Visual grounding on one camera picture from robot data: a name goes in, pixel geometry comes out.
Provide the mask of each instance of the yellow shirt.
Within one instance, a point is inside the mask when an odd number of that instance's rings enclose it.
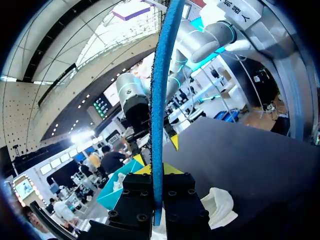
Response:
[[[99,160],[99,157],[94,155],[94,154],[91,154],[89,156],[89,160],[93,163],[93,165],[96,167],[96,168],[99,168],[101,163],[100,163],[100,160]]]

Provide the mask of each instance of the black shirt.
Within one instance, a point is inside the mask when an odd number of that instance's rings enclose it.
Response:
[[[108,173],[112,174],[123,166],[120,159],[126,159],[126,155],[117,151],[108,152],[101,160],[101,166]]]
[[[81,165],[81,172],[83,172],[83,174],[86,176],[86,177],[89,177],[92,175],[92,172],[89,171],[89,167],[86,166],[86,165]]]

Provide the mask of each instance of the person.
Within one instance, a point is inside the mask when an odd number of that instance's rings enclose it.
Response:
[[[101,160],[101,166],[108,174],[114,173],[123,166],[123,163],[120,161],[120,159],[128,159],[130,157],[128,154],[110,151],[109,146],[103,146],[102,152],[104,157]]]
[[[81,172],[88,178],[91,176],[93,173],[89,170],[89,167],[84,164],[84,161],[80,161],[80,167],[79,169]]]
[[[57,239],[39,220],[39,218],[32,212],[29,206],[22,208],[22,215],[32,225],[34,231],[43,240]]]
[[[91,152],[89,156],[89,161],[98,169],[101,165],[100,158],[95,154],[95,152]]]
[[[53,209],[58,217],[62,217],[64,220],[70,224],[76,225],[78,219],[75,214],[68,208],[68,206],[63,201],[56,201],[53,198],[50,198],[50,203],[53,205]]]

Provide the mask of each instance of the monitor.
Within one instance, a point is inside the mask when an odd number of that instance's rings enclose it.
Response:
[[[86,159],[86,157],[82,152],[80,152],[80,153],[78,153],[77,155],[74,156],[74,160],[76,162],[80,162],[80,161],[82,161],[84,159]]]

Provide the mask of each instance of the white fabric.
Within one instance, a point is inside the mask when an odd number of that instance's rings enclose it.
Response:
[[[212,187],[209,194],[201,199],[206,210],[209,211],[209,226],[211,229],[224,227],[231,223],[237,216],[234,211],[234,200],[231,195],[223,189]],[[159,226],[152,226],[151,240],[166,240],[166,212],[162,209],[162,218]]]
[[[64,201],[57,201],[53,205],[53,209],[59,217],[63,217],[66,221],[71,221],[75,218],[74,213],[68,208]]]

